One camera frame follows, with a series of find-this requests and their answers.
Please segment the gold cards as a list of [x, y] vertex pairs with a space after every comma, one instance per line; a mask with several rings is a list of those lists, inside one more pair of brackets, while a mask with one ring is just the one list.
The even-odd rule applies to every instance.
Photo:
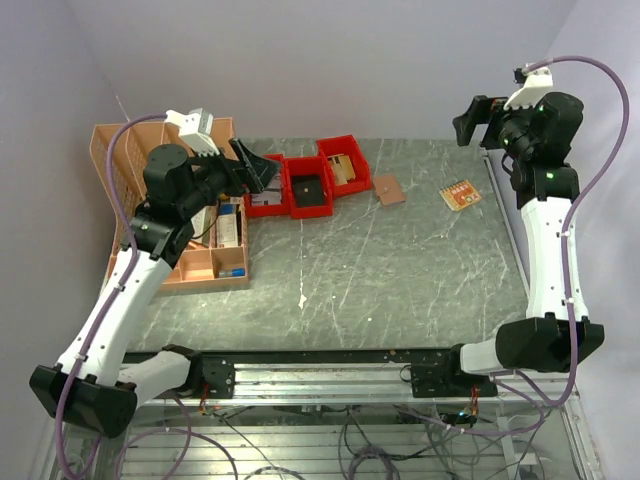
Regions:
[[336, 186], [347, 185], [356, 179], [356, 173], [351, 158], [346, 154], [330, 156], [328, 164], [333, 174]]

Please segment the brown leather card holder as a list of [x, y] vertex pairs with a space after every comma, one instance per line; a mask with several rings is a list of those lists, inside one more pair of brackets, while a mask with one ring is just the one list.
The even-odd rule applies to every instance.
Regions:
[[384, 207], [398, 205], [406, 201], [406, 196], [393, 174], [384, 174], [372, 179], [373, 190]]

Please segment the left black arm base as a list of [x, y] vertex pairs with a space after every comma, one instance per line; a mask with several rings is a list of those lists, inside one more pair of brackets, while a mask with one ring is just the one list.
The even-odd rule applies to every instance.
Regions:
[[235, 386], [235, 368], [213, 352], [200, 352], [178, 345], [167, 345], [163, 351], [185, 357], [190, 365], [185, 380], [174, 391], [181, 397], [204, 394], [207, 398], [231, 399]]

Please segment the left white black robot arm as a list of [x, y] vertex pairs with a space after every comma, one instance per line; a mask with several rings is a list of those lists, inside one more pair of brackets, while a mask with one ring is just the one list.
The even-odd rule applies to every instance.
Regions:
[[148, 154], [146, 195], [128, 220], [95, 306], [55, 364], [36, 367], [29, 379], [57, 427], [74, 425], [115, 438], [147, 401], [167, 392], [192, 397], [202, 389], [202, 355], [188, 347], [167, 345], [131, 367], [123, 360], [135, 322], [194, 236], [193, 217], [221, 195], [262, 192], [280, 170], [242, 141], [229, 144], [233, 159], [221, 153], [192, 156], [173, 143]]

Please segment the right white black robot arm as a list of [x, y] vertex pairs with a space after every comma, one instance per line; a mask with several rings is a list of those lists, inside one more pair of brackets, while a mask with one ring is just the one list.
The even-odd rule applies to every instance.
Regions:
[[604, 343], [604, 327], [590, 321], [582, 297], [569, 216], [580, 186], [566, 157], [582, 121], [582, 102], [562, 92], [518, 109], [504, 97], [478, 95], [453, 121], [458, 145], [484, 125], [482, 147], [512, 161], [506, 170], [527, 235], [530, 285], [523, 319], [501, 325], [491, 340], [451, 349], [440, 380], [452, 395], [502, 371], [571, 373]]

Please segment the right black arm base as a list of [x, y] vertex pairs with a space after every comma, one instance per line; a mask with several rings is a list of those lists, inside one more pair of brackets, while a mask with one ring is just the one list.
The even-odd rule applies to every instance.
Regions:
[[451, 348], [408, 349], [401, 352], [401, 362], [408, 365], [409, 375], [401, 379], [411, 387], [414, 398], [496, 397], [497, 386], [488, 376], [462, 371], [462, 344]]

